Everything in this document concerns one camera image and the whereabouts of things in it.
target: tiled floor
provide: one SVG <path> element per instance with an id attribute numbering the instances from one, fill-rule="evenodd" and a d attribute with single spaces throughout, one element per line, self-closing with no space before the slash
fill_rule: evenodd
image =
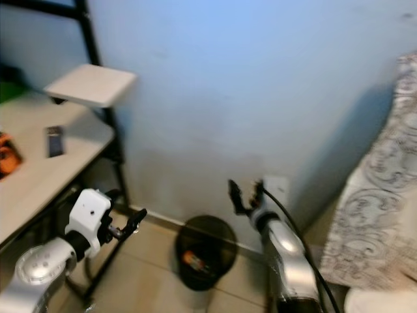
<path id="1" fill-rule="evenodd" d="M 194 313 L 187 290 L 175 274 L 173 245 L 176 233 L 143 222 L 139 233 L 122 247 L 99 285 L 95 310 L 102 313 Z M 80 274 L 75 279 L 80 282 Z M 265 311 L 265 268 L 244 256 L 212 292 L 208 313 L 262 313 Z M 81 313 L 84 309 L 72 294 L 51 313 Z"/>

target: orange object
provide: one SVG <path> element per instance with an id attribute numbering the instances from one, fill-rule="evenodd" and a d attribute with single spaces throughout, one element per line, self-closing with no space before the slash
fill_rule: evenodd
<path id="1" fill-rule="evenodd" d="M 12 173 L 21 163 L 22 158 L 12 145 L 11 136 L 0 132 L 0 180 Z"/>

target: light blue painted wall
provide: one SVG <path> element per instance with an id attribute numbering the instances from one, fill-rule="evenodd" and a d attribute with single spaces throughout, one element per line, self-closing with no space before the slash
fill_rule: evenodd
<path id="1" fill-rule="evenodd" d="M 136 205 L 236 218 L 226 179 L 291 180 L 306 226 L 377 135 L 395 59 L 417 49 L 415 0 L 90 1 L 106 66 L 139 75 L 117 106 Z M 41 88 L 87 61 L 77 25 L 1 7 L 1 57 Z"/>

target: black cable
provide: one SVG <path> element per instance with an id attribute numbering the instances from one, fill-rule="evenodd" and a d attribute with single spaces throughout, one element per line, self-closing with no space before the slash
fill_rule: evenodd
<path id="1" fill-rule="evenodd" d="M 323 276 L 321 276 L 318 268 L 315 266 L 314 261 L 313 261 L 313 256 L 311 255 L 311 251 L 307 245 L 307 243 L 305 242 L 305 240 L 303 239 L 303 236 L 301 235 L 301 231 L 297 228 L 295 221 L 293 220 L 293 218 L 291 217 L 291 215 L 288 213 L 288 211 L 286 210 L 286 208 L 284 208 L 284 206 L 282 205 L 281 202 L 278 201 L 277 198 L 275 198 L 268 190 L 266 190 L 265 188 L 263 188 L 263 192 L 278 206 L 280 207 L 282 213 L 284 213 L 285 217 L 287 217 L 288 222 L 290 223 L 290 227 L 294 230 L 295 234 L 297 235 L 297 237 L 301 240 L 302 245 L 304 246 L 304 250 L 306 251 L 306 258 L 308 263 L 311 265 L 311 267 L 314 270 L 314 273 L 316 275 L 316 277 L 319 279 L 321 285 L 323 286 L 324 290 L 327 293 L 327 296 L 330 299 L 330 302 L 332 303 L 333 309 L 335 313 L 340 313 L 338 304 L 336 303 L 336 300 L 334 299 L 334 296 L 332 294 L 332 292 L 330 291 L 330 288 L 328 287 L 327 282 L 324 280 Z"/>

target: beige floor tile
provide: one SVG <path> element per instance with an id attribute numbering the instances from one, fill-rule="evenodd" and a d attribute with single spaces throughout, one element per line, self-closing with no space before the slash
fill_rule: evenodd
<path id="1" fill-rule="evenodd" d="M 216 288 L 263 306 L 266 299 L 266 267 L 261 262 L 238 255 L 232 269 Z"/>
<path id="2" fill-rule="evenodd" d="M 264 313 L 265 308 L 216 290 L 207 313 Z"/>
<path id="3" fill-rule="evenodd" d="M 175 270 L 173 260 L 176 235 L 175 231 L 143 221 L 139 232 L 125 242 L 121 251 L 164 269 Z"/>
<path id="4" fill-rule="evenodd" d="M 176 295 L 179 284 L 172 272 L 120 254 L 94 298 L 99 310 L 117 308 L 117 312 L 128 313 L 191 313 L 192 310 L 186 308 Z"/>

